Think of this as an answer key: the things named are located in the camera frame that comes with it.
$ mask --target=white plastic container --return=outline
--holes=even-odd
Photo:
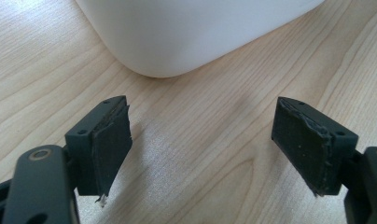
[[[109,50],[149,77],[193,70],[324,0],[77,0]]]

